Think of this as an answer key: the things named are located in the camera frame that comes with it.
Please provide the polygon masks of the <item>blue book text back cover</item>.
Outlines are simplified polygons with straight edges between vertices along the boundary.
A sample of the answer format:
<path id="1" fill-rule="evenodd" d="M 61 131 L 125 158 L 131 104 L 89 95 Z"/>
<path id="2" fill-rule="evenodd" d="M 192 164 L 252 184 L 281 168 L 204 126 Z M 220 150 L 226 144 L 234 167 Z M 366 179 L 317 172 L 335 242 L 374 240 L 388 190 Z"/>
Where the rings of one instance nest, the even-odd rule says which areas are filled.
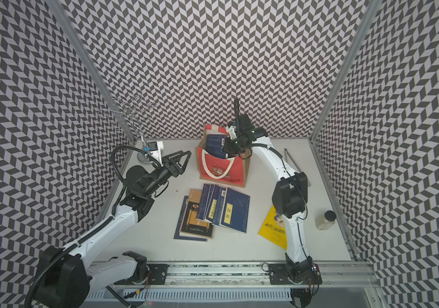
<path id="1" fill-rule="evenodd" d="M 209 134 L 206 137 L 206 143 L 204 150 L 208 152 L 208 154 L 220 158 L 227 159 L 228 154 L 224 150 L 225 141 L 227 139 L 226 135 L 222 134 Z"/>

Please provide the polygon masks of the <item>red burlap Christmas bag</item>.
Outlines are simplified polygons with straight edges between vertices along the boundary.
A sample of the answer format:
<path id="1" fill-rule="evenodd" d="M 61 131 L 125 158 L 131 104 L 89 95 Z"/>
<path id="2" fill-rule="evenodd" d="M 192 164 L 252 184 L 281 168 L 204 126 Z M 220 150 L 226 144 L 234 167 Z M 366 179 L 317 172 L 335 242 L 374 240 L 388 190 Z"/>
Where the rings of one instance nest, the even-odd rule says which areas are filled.
<path id="1" fill-rule="evenodd" d="M 195 148 L 196 165 L 201 180 L 216 182 L 235 187 L 246 187 L 250 158 L 245 155 L 221 159 L 210 154 L 206 149 L 209 135 L 227 136 L 225 128 L 207 124 L 203 137 Z"/>

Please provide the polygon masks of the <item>blue book yellow label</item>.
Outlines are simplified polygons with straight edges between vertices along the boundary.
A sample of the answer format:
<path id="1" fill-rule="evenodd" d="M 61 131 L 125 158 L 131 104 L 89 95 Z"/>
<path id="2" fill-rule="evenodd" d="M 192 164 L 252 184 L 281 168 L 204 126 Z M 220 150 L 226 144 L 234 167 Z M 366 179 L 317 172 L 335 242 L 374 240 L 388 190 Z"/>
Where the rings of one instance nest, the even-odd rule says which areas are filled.
<path id="1" fill-rule="evenodd" d="M 250 197 L 231 187 L 204 184 L 199 218 L 210 224 L 246 233 Z"/>

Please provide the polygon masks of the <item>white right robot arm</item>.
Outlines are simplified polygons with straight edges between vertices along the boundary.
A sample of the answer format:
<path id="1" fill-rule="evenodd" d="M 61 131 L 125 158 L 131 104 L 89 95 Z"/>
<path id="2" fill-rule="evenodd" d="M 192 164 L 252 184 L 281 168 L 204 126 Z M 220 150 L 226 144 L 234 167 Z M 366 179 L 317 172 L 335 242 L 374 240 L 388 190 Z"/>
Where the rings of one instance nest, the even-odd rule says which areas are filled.
<path id="1" fill-rule="evenodd" d="M 272 205 L 282 216 L 287 239 L 286 273 L 289 280 L 301 284 L 315 271 L 307 247 L 304 222 L 308 218 L 308 179 L 292 168 L 275 149 L 267 131 L 255 127 L 246 114 L 235 115 L 234 138 L 228 137 L 225 151 L 241 154 L 253 150 L 276 180 Z"/>

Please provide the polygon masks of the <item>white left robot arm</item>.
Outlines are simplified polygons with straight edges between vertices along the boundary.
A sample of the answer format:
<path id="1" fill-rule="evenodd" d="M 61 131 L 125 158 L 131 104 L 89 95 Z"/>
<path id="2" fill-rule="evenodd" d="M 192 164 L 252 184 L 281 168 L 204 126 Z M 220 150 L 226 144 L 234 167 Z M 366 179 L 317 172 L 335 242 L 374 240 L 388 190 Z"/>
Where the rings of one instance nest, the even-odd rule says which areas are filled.
<path id="1" fill-rule="evenodd" d="M 111 153 L 111 164 L 123 187 L 111 214 L 81 237 L 64 245 L 43 251 L 39 257 L 36 276 L 25 297 L 24 306 L 33 301 L 47 307 L 80 307 L 86 298 L 115 282 L 130 280 L 148 284 L 151 271 L 145 256 L 126 252 L 120 257 L 96 263 L 95 259 L 114 240 L 139 223 L 150 211 L 160 186 L 167 186 L 171 177 L 182 175 L 191 157 L 190 151 L 176 151 L 157 160 L 146 153 L 154 167 L 148 172 L 134 166 L 123 175 L 116 164 L 121 150 L 132 146 L 117 146 Z"/>

